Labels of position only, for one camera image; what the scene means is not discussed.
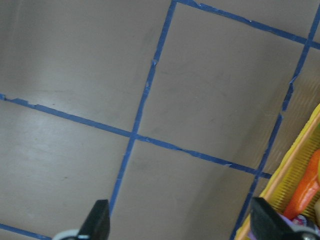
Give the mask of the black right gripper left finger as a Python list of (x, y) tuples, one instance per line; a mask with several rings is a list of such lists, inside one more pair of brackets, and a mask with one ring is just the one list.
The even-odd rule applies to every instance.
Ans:
[(79, 229), (57, 233), (53, 240), (107, 240), (110, 235), (110, 208), (107, 199), (95, 202)]

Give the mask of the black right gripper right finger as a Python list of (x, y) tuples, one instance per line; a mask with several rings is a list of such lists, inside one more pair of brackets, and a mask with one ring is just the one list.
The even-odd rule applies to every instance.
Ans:
[(262, 197), (251, 202), (250, 231), (257, 240), (318, 240), (319, 231), (310, 224), (289, 226)]

